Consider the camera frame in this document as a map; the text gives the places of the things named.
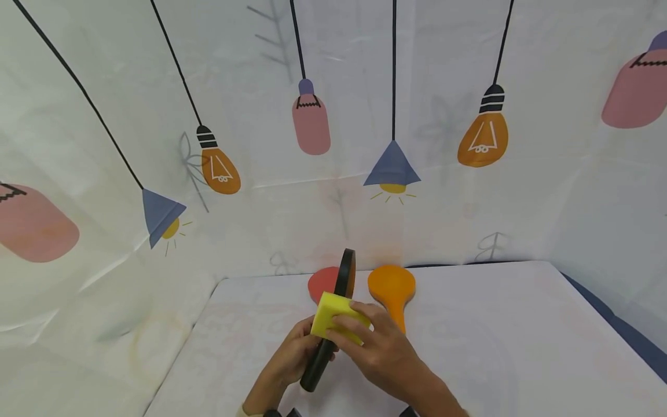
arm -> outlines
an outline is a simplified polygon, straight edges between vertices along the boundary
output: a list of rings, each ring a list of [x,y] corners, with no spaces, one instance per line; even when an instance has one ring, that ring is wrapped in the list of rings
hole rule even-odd
[[[321,340],[310,334],[314,316],[298,322],[261,371],[238,417],[263,416],[268,410],[277,410],[287,387],[297,382],[308,359]]]
[[[268,410],[277,410],[285,390],[287,390],[287,385],[280,377],[268,375],[262,371],[243,402],[243,412],[248,416],[263,416]]]
[[[359,302],[351,302],[350,307],[368,317],[373,330],[348,316],[337,316],[333,322],[359,336],[363,346],[333,330],[327,331],[327,337],[350,356],[366,379],[408,403],[421,417],[467,416],[447,385],[419,359],[383,308]]]

finger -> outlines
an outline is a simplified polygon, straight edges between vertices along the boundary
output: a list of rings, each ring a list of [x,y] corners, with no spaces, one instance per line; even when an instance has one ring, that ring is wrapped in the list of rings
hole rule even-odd
[[[315,320],[315,316],[310,316],[295,324],[289,332],[290,336],[299,337],[310,334],[310,329],[313,327],[313,320]]]
[[[373,340],[373,332],[355,318],[349,316],[334,316],[331,321],[335,325],[344,327],[345,329],[357,335],[363,343],[368,343]]]
[[[368,317],[375,329],[385,328],[394,323],[387,310],[375,304],[352,301],[350,302],[350,308]]]
[[[364,348],[357,345],[355,342],[335,330],[327,330],[327,338],[335,343],[340,350],[348,354],[355,363],[361,363],[363,361],[364,355],[366,354]]]
[[[317,344],[319,341],[322,340],[319,336],[315,336],[314,334],[309,334],[307,336],[304,336],[297,340],[301,348],[305,351],[307,350],[313,350],[317,347]]]

yellow bulb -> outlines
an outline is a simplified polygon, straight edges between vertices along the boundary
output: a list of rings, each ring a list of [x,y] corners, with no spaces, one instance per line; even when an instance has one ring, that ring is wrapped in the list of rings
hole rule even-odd
[[[181,225],[181,221],[176,218],[176,220],[173,221],[172,224],[169,225],[169,227],[165,230],[164,233],[162,233],[162,238],[163,239],[171,239],[174,237],[176,232],[178,232],[178,227]]]
[[[480,114],[461,140],[459,162],[475,168],[491,165],[505,154],[508,136],[502,113]]]
[[[392,194],[403,194],[406,192],[406,186],[401,184],[380,184],[380,188]]]

wrist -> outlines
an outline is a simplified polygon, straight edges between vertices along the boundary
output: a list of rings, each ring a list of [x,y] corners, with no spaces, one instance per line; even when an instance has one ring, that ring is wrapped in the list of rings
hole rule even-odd
[[[447,384],[424,364],[420,379],[412,384],[408,404],[421,416],[467,416]]]
[[[257,377],[257,381],[243,402],[243,411],[251,416],[264,414],[268,410],[277,410],[285,390],[287,385],[280,376],[264,370]]]

pink light bulb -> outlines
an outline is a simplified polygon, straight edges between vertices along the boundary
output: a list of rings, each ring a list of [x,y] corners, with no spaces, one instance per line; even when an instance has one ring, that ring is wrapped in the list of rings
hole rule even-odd
[[[29,262],[50,262],[79,241],[79,228],[46,196],[0,182],[0,244]]]
[[[618,72],[602,110],[602,121],[617,129],[634,129],[656,121],[667,107],[667,31],[647,52]]]
[[[327,109],[315,95],[313,83],[309,79],[299,81],[299,94],[292,106],[299,147],[308,155],[322,155],[331,147]]]

